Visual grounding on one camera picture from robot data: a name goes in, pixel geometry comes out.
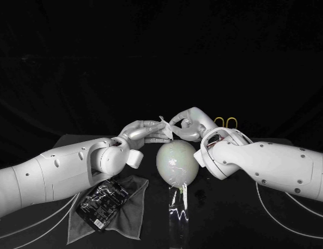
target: cable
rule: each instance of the cable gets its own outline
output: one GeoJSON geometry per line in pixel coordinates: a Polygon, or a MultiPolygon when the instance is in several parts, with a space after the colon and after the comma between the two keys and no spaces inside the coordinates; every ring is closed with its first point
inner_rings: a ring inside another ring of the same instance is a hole
{"type": "Polygon", "coordinates": [[[53,216],[64,209],[64,207],[66,207],[67,204],[72,202],[72,200],[76,199],[76,196],[77,196],[77,195],[79,195],[79,194],[76,194],[76,195],[73,196],[73,198],[69,200],[69,202],[64,204],[64,206],[63,206],[63,207],[62,207],[62,208],[60,208],[60,209],[59,209],[47,218],[44,218],[40,222],[34,223],[33,225],[27,226],[25,228],[17,230],[15,232],[8,233],[7,235],[0,236],[0,239],[4,238],[4,237],[7,237],[7,236],[11,236],[11,235],[15,234],[17,232],[24,231],[25,229],[31,228],[33,226],[36,226],[37,224],[40,224],[41,222],[44,222],[50,217],[53,217],[53,216]]]}
{"type": "Polygon", "coordinates": [[[294,202],[308,211],[311,212],[313,214],[316,214],[317,216],[320,216],[323,218],[323,215],[321,214],[317,214],[314,211],[311,211],[291,196],[288,193],[285,193],[288,195],[288,197],[294,200],[294,202]]]}
{"type": "Polygon", "coordinates": [[[69,212],[70,212],[70,210],[72,210],[72,208],[73,208],[73,204],[75,204],[75,202],[76,202],[77,196],[79,196],[79,193],[77,193],[76,198],[75,198],[75,200],[73,200],[70,209],[67,210],[66,214],[63,215],[60,221],[54,224],[54,226],[49,229],[47,232],[44,232],[34,240],[31,240],[31,241],[30,241],[27,244],[24,244],[24,245],[28,245],[28,244],[33,243],[36,240],[38,240],[38,239],[40,239],[40,238],[53,230],[53,228],[59,225],[59,223],[62,222],[62,220],[64,219],[66,215],[69,214],[69,212]]]}
{"type": "Polygon", "coordinates": [[[275,222],[277,222],[288,231],[291,231],[293,233],[295,233],[295,234],[298,234],[298,235],[303,235],[303,236],[306,236],[306,237],[310,237],[310,238],[314,238],[314,239],[323,239],[323,237],[317,237],[317,236],[307,235],[307,234],[304,234],[304,233],[295,232],[295,231],[291,230],[288,227],[285,227],[285,226],[277,221],[277,219],[272,217],[272,215],[269,214],[269,212],[268,212],[268,210],[267,210],[267,208],[265,208],[265,206],[264,206],[264,203],[262,203],[262,200],[261,200],[261,197],[259,197],[258,186],[257,186],[257,195],[258,195],[258,199],[259,199],[261,205],[262,205],[262,207],[264,207],[264,209],[265,209],[265,211],[267,211],[269,217],[274,219],[274,221],[275,221],[275,222]]]}

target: black table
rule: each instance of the black table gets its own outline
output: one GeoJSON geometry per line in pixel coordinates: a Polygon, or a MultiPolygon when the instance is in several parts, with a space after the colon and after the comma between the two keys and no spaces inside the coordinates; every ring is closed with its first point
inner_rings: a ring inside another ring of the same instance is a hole
{"type": "MultiPolygon", "coordinates": [[[[99,137],[64,135],[54,147],[99,137]]],[[[252,139],[291,145],[284,139],[252,139]]],[[[192,143],[196,150],[199,143],[192,143]]],[[[155,168],[155,154],[161,144],[147,144],[138,169],[125,166],[121,178],[131,174],[148,179],[144,199],[144,221],[140,238],[132,240],[115,231],[85,236],[66,246],[67,217],[56,228],[23,248],[168,248],[168,184],[155,168]]],[[[287,195],[259,186],[259,195],[268,211],[278,221],[298,232],[323,236],[323,219],[310,214],[287,195]]],[[[323,213],[323,203],[297,198],[307,207],[323,213]]],[[[70,198],[28,206],[0,220],[0,236],[34,224],[67,203],[70,198]]],[[[285,230],[268,216],[258,200],[255,182],[239,170],[225,180],[216,179],[206,168],[199,168],[194,181],[187,187],[189,247],[190,248],[287,248],[323,247],[323,240],[307,238],[285,230]]],[[[0,249],[11,249],[37,238],[57,223],[69,206],[41,224],[10,237],[0,239],[0,249]]]]}

